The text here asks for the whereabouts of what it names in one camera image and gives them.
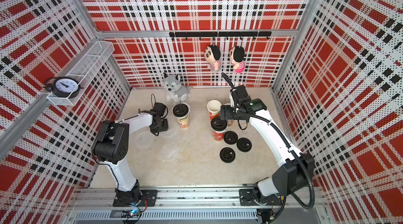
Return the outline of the red paper cup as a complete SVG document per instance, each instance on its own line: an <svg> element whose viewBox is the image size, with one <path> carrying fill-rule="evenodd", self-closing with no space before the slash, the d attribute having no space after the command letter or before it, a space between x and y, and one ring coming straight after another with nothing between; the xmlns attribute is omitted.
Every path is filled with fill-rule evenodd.
<svg viewBox="0 0 403 224"><path fill-rule="evenodd" d="M214 140L215 141L222 141L223 140L223 138L224 138L224 134L225 134L225 132L226 132L226 130L223 130L223 131L216 131L216 130L213 130L213 138L214 138Z"/></svg>
<svg viewBox="0 0 403 224"><path fill-rule="evenodd" d="M221 110L221 102L218 100L211 100L207 103L209 120L211 121L214 117L218 117L220 115Z"/></svg>

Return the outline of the yellow-red paper cup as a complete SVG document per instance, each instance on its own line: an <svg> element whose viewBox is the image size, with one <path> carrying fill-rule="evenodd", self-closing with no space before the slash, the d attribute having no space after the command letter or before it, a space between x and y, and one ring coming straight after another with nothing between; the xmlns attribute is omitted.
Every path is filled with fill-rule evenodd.
<svg viewBox="0 0 403 224"><path fill-rule="evenodd" d="M176 117L176 119L179 123L179 126L182 129L187 129L189 127L189 116L188 115L186 115L184 117Z"/></svg>

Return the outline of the red paper cup front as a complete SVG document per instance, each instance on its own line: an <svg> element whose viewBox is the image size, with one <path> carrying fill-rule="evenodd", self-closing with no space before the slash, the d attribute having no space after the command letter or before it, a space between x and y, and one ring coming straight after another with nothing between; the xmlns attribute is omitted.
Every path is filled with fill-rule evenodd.
<svg viewBox="0 0 403 224"><path fill-rule="evenodd" d="M223 131L216 131L216 130L213 130L213 138L214 138L214 140L215 141L222 141L223 140L223 138L224 138L224 134L225 134L225 132L226 132L226 130L223 130Z"/></svg>

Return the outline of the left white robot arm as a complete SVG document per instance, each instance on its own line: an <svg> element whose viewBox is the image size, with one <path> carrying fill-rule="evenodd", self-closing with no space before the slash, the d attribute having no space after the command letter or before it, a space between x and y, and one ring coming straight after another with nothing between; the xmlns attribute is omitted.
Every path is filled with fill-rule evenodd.
<svg viewBox="0 0 403 224"><path fill-rule="evenodd" d="M156 102L150 111L139 111L137 115L121 121L106 120L101 123L91 152L97 163L108 167L112 174L118 205L135 205L143 199L140 184L126 159L129 135L148 128L154 136L159 136L169 129L167 113L167 106Z"/></svg>

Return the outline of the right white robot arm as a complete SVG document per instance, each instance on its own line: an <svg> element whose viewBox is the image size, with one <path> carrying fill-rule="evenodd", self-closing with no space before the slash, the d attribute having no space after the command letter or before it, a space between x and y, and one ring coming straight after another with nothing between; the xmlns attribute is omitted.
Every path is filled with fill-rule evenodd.
<svg viewBox="0 0 403 224"><path fill-rule="evenodd" d="M309 153L302 153L284 135L275 123L267 106L260 99L251 99L245 86L230 84L230 105L220 109L221 119L246 121L253 126L271 149L278 169L268 178L254 185L252 199L258 204L265 204L275 196L291 195L305 209L312 209L315 204L313 185L314 158Z"/></svg>

